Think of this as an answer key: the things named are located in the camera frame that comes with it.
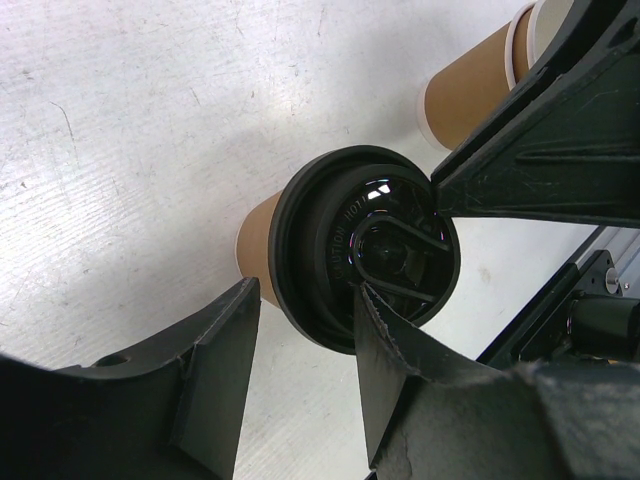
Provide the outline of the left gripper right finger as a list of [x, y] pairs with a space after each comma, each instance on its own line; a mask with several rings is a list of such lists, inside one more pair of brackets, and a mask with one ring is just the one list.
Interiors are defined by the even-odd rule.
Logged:
[[497, 370], [354, 291], [366, 448], [381, 479], [635, 479], [639, 369]]

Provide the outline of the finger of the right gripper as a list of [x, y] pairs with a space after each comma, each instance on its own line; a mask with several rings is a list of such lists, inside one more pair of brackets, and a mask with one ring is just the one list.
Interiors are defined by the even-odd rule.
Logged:
[[525, 77], [433, 172], [440, 214], [593, 225], [639, 221], [639, 5], [536, 7]]

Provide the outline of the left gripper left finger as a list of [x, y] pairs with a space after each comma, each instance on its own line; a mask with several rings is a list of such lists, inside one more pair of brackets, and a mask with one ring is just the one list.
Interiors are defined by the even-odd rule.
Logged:
[[200, 311], [88, 367], [1, 359], [5, 479], [229, 479], [260, 316], [236, 283]]

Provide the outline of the brown paper coffee cup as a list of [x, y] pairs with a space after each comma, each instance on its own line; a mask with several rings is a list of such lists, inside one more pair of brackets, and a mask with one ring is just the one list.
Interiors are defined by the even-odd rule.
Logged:
[[277, 192], [253, 208], [238, 231], [235, 256], [243, 277], [259, 279], [261, 298], [279, 308], [269, 269], [269, 234], [273, 215], [280, 199]]

